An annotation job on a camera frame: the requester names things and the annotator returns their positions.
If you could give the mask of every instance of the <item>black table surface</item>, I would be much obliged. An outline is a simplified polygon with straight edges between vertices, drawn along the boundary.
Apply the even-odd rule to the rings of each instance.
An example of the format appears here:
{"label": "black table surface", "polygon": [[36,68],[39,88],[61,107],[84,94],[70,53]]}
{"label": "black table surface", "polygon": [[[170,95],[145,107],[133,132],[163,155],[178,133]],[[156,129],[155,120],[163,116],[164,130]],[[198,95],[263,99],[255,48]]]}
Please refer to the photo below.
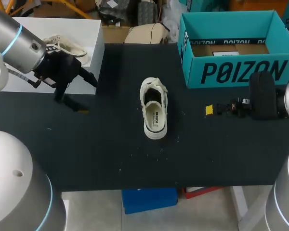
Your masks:
{"label": "black table surface", "polygon": [[[168,89],[168,133],[144,134],[139,89]],[[177,46],[105,46],[96,95],[74,113],[52,94],[0,93],[0,130],[19,138],[61,191],[273,184],[289,154],[289,120],[205,117],[248,88],[187,89]]]}

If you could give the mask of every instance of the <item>sneaker sole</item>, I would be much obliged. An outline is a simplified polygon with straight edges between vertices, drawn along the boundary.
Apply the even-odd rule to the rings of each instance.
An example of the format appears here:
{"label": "sneaker sole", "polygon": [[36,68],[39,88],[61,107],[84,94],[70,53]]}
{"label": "sneaker sole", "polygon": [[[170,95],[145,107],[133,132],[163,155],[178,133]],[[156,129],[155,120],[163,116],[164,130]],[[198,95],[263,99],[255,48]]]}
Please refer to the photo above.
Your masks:
{"label": "sneaker sole", "polygon": [[[155,78],[153,78],[153,77],[146,78],[146,79],[143,81],[143,83],[141,84],[140,89],[142,89],[145,84],[152,83],[154,80],[155,80]],[[166,102],[165,102],[165,103],[166,103],[166,112],[167,112],[168,97],[167,97],[167,93],[165,93],[165,94],[166,94],[166,95],[165,95],[165,98],[166,98]],[[150,138],[150,139],[152,139],[152,140],[162,139],[162,138],[166,135],[167,129],[168,129],[168,128],[167,128],[167,115],[166,115],[165,127],[164,127],[164,129],[163,129],[162,131],[160,131],[160,132],[158,132],[158,133],[149,131],[148,128],[146,127],[146,125],[145,125],[145,122],[144,122],[144,131],[145,131],[144,133],[145,133],[145,135],[146,135],[148,138]]]}

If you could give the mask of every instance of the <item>red object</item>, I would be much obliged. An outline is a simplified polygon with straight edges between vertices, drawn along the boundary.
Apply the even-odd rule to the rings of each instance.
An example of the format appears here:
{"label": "red object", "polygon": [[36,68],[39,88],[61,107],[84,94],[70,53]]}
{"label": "red object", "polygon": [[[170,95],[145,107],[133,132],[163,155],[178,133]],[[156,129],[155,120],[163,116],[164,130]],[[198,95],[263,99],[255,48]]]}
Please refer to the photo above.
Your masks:
{"label": "red object", "polygon": [[209,193],[209,192],[221,189],[221,188],[223,188],[223,187],[209,187],[209,188],[196,190],[193,192],[186,192],[186,189],[184,188],[184,189],[182,189],[182,192],[185,195],[186,199],[190,199],[190,198],[193,198],[195,196],[200,196],[202,194],[206,194],[206,193]]}

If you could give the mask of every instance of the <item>blue led ring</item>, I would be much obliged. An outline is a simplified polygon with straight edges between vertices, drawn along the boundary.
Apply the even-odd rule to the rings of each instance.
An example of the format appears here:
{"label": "blue led ring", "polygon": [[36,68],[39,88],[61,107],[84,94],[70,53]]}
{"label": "blue led ring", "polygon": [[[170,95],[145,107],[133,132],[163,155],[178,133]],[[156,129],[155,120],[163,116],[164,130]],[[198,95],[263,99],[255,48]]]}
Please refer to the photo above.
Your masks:
{"label": "blue led ring", "polygon": [[19,37],[22,29],[23,29],[23,25],[20,25],[20,27],[19,27],[19,29],[18,29],[18,31],[17,31],[17,34],[16,34],[15,38],[12,40],[12,42],[10,43],[10,45],[4,50],[4,52],[1,53],[2,56],[4,56],[4,55],[9,51],[9,49],[14,45],[14,43],[15,43],[16,40],[18,39],[18,37]]}
{"label": "blue led ring", "polygon": [[285,222],[285,223],[288,225],[288,227],[289,227],[289,222],[288,222],[287,219],[284,217],[284,215],[283,215],[283,213],[281,212],[281,210],[280,210],[280,208],[279,208],[279,206],[278,206],[278,203],[277,203],[277,198],[276,198],[276,183],[275,183],[275,185],[274,185],[274,199],[275,199],[276,207],[277,207],[277,209],[278,209],[278,211],[279,211],[280,216],[283,218],[284,222]]}
{"label": "blue led ring", "polygon": [[43,221],[41,222],[41,224],[39,225],[39,227],[36,229],[36,231],[40,231],[40,229],[43,227],[43,225],[45,224],[46,220],[47,220],[47,217],[50,213],[50,209],[52,207],[52,204],[53,204],[53,186],[52,186],[52,183],[50,182],[50,179],[49,177],[47,176],[47,179],[49,181],[49,184],[50,184],[50,192],[51,192],[51,196],[50,196],[50,202],[49,202],[49,207],[48,207],[48,210],[46,212],[46,215],[43,219]]}

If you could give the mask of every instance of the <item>white sneaker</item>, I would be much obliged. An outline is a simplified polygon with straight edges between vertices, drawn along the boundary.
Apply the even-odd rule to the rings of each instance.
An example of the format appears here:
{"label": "white sneaker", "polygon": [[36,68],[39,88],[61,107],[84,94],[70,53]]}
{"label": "white sneaker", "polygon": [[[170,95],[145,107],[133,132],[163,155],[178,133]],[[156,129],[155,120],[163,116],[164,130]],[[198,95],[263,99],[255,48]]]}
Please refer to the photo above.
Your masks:
{"label": "white sneaker", "polygon": [[140,87],[140,102],[144,115],[144,133],[153,140],[167,133],[167,89],[159,78],[146,78]]}
{"label": "white sneaker", "polygon": [[55,51],[63,51],[77,58],[81,62],[81,65],[85,65],[89,61],[88,53],[83,47],[62,35],[54,35],[45,38],[43,41],[46,44],[46,52],[49,54]]}

